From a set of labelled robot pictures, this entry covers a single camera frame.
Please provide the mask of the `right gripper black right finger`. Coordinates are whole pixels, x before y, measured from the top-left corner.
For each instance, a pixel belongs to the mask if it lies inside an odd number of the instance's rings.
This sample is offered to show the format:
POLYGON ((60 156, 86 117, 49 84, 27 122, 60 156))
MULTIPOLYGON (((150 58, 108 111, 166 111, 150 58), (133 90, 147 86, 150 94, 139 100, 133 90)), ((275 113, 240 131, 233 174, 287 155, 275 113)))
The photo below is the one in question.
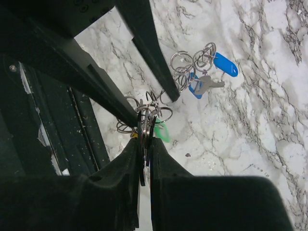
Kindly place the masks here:
POLYGON ((151 220, 155 231, 290 231, 274 184, 256 176, 194 176, 167 152, 150 148, 151 220))

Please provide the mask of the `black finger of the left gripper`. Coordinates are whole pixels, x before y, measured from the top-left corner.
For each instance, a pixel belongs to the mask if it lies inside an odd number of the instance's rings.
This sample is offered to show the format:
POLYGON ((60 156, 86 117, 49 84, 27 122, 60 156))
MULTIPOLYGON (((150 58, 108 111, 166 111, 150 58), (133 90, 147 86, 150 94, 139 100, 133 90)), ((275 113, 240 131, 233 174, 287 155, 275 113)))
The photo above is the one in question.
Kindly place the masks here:
POLYGON ((140 55, 170 100, 175 102, 180 93, 158 43, 150 2, 116 0, 115 6, 133 34, 133 43, 140 55))

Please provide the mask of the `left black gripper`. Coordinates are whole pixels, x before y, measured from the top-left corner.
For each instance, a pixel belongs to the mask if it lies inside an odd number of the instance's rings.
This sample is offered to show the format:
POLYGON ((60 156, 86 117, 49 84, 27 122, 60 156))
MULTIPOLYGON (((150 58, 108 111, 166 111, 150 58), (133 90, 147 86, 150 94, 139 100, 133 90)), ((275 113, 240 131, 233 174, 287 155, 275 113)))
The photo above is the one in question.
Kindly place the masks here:
POLYGON ((132 106, 75 40, 113 0, 2 0, 0 51, 84 93, 130 127, 132 106))

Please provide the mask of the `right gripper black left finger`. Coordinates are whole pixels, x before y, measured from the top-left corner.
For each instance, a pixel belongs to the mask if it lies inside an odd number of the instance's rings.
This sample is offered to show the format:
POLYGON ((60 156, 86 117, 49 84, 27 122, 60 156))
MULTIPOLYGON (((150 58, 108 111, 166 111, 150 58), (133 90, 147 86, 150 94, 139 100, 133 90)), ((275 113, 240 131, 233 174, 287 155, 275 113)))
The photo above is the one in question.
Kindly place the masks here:
POLYGON ((133 231, 139 226, 137 139, 92 176, 0 179, 3 231, 133 231))

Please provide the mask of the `green key tag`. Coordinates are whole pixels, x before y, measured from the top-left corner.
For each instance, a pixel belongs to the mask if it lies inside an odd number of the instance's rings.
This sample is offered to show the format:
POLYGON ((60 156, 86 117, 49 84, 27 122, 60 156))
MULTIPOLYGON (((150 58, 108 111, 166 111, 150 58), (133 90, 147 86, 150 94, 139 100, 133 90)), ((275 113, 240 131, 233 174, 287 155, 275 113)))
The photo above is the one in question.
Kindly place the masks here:
POLYGON ((167 126, 160 119, 156 119, 154 132, 157 138, 160 138, 162 141, 169 143, 170 135, 167 129, 167 126))

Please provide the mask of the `silver key black head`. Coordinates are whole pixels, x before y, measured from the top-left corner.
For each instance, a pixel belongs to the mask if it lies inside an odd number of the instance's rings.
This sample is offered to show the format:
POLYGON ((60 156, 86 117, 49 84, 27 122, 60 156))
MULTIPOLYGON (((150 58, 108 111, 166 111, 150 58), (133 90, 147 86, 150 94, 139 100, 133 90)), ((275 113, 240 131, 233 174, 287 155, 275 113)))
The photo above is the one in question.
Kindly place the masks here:
POLYGON ((145 167, 148 167, 151 160, 151 153, 149 151, 153 140, 154 127, 156 123, 156 116, 145 115, 141 111, 138 112, 138 126, 137 126, 137 164, 141 186, 145 186, 145 167))

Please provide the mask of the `blue key tag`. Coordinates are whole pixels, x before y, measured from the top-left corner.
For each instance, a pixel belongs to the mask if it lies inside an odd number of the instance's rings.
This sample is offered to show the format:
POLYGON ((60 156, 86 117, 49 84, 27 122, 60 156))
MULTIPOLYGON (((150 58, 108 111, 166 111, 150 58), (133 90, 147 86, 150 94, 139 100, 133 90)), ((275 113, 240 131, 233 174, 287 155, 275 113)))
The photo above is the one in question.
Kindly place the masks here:
POLYGON ((231 77, 237 77, 238 76, 238 68, 229 59, 227 59, 222 54, 216 52, 215 57, 213 59, 213 63, 216 68, 220 69, 224 73, 228 74, 231 77))

